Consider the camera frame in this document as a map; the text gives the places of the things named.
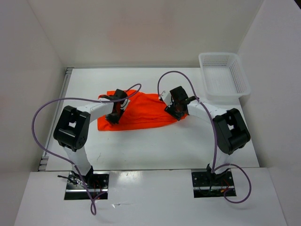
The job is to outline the orange shorts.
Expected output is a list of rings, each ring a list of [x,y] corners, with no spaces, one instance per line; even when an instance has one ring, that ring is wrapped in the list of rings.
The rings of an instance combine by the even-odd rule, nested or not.
[[[97,119],[98,131],[153,129],[177,122],[177,119],[164,111],[166,105],[159,100],[157,94],[139,91],[129,100],[119,123],[112,125],[102,116]]]

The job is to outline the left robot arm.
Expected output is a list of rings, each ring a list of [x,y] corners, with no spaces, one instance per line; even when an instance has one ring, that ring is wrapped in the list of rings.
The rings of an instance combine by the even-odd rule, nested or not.
[[[117,89],[112,95],[100,97],[98,102],[78,108],[68,105],[63,109],[54,139],[66,151],[72,162],[72,173],[83,188],[89,188],[94,182],[94,170],[85,151],[90,123],[103,116],[110,125],[118,124],[128,104],[127,93]]]

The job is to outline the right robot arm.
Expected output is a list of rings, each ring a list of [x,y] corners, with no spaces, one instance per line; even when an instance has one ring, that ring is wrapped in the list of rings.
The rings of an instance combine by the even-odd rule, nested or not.
[[[243,148],[251,139],[245,121],[236,108],[226,110],[189,97],[179,86],[162,92],[159,99],[166,104],[165,112],[181,120],[185,115],[209,122],[214,131],[214,156],[206,167],[206,179],[211,185],[222,181],[231,162],[231,155]]]

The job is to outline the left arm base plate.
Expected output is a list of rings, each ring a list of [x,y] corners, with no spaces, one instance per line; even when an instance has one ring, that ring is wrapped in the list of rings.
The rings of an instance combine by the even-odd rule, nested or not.
[[[64,200],[89,200],[89,196],[84,187],[87,186],[91,197],[95,200],[107,200],[109,190],[109,176],[108,171],[95,171],[92,179],[89,182],[82,182],[76,178],[72,172],[68,176],[58,176],[67,180]]]

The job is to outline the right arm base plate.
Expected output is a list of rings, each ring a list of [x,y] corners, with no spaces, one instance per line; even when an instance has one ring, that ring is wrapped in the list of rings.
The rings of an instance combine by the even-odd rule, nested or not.
[[[210,180],[207,172],[197,170],[191,172],[194,198],[235,197],[236,191],[232,173],[228,170],[220,178]]]

